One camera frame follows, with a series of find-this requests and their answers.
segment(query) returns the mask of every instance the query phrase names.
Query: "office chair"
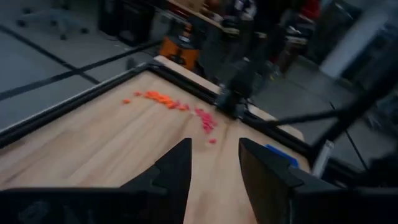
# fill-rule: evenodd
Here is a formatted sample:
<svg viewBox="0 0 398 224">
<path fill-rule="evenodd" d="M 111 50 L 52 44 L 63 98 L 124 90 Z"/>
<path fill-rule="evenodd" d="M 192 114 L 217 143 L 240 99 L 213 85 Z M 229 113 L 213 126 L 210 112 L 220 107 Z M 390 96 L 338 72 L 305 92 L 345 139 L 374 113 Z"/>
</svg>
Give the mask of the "office chair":
<svg viewBox="0 0 398 224">
<path fill-rule="evenodd" d="M 20 27 L 25 27 L 27 22 L 35 22 L 48 19 L 50 24 L 58 27 L 60 33 L 60 39 L 67 39 L 67 28 L 77 27 L 80 29 L 82 34 L 87 34 L 88 29 L 78 20 L 76 20 L 68 12 L 70 7 L 69 0 L 52 1 L 51 9 L 46 9 L 39 12 L 32 12 L 29 8 L 24 8 L 22 12 L 24 13 L 17 20 L 17 25 Z"/>
</svg>

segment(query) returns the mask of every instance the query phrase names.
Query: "wooden table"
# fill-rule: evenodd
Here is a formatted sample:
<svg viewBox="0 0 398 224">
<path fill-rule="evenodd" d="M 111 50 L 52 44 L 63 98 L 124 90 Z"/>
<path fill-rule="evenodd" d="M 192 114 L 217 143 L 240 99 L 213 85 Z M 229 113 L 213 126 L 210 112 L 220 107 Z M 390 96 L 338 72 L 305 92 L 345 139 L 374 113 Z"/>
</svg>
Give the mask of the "wooden table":
<svg viewBox="0 0 398 224">
<path fill-rule="evenodd" d="M 207 88 L 214 84 L 157 57 L 166 66 Z M 200 119 L 134 91 L 158 90 L 191 107 L 213 114 L 218 126 L 208 136 Z M 122 99 L 131 98 L 123 105 Z M 263 118 L 267 113 L 252 107 Z M 298 138 L 302 135 L 283 127 Z M 210 105 L 151 72 L 142 72 L 89 103 L 56 119 L 0 150 L 0 188 L 119 187 L 145 171 L 183 138 L 192 138 L 192 180 L 185 223 L 255 223 L 238 160 L 238 140 L 247 137 L 271 144 L 295 157 L 309 171 L 304 157 L 238 121 L 214 112 Z M 212 145 L 209 138 L 218 141 Z"/>
</svg>

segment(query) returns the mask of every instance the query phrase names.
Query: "white wall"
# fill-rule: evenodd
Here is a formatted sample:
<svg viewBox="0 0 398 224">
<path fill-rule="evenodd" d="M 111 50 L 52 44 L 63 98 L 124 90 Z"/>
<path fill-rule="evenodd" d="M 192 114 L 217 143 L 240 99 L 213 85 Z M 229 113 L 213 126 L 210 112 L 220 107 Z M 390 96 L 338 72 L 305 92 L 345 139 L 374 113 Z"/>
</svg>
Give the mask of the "white wall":
<svg viewBox="0 0 398 224">
<path fill-rule="evenodd" d="M 389 17 L 389 4 L 377 2 L 367 8 L 358 21 L 320 65 L 320 70 L 332 78 L 340 77 L 344 69 L 361 53 Z"/>
</svg>

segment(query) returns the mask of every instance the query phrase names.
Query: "blue object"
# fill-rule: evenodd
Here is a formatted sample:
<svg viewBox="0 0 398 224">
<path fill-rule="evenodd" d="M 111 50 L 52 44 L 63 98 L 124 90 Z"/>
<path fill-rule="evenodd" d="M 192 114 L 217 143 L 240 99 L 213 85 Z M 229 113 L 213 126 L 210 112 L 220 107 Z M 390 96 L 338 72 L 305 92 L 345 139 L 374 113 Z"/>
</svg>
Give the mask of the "blue object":
<svg viewBox="0 0 398 224">
<path fill-rule="evenodd" d="M 272 152 L 274 152 L 274 153 L 276 153 L 276 154 L 278 154 L 278 155 L 280 155 L 280 156 L 283 156 L 283 157 L 285 157 L 286 159 L 288 159 L 289 162 L 291 163 L 291 165 L 294 166 L 295 168 L 299 168 L 299 163 L 297 162 L 297 160 L 294 159 L 293 157 L 291 157 L 290 155 L 288 155 L 288 154 L 286 154 L 286 153 L 280 151 L 279 149 L 275 148 L 274 146 L 271 146 L 271 145 L 268 145 L 268 144 L 265 145 L 265 147 L 266 147 L 268 150 L 270 150 L 270 151 L 272 151 Z"/>
</svg>

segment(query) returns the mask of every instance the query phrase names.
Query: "cardboard box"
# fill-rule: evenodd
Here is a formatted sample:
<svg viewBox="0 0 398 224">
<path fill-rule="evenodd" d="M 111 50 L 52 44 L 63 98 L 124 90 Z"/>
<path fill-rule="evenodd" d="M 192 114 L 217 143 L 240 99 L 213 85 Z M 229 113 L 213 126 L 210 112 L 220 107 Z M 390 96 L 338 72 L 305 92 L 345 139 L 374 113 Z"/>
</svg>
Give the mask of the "cardboard box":
<svg viewBox="0 0 398 224">
<path fill-rule="evenodd" d="M 200 12 L 202 4 L 205 2 L 205 0 L 174 0 L 174 1 L 193 12 Z"/>
</svg>

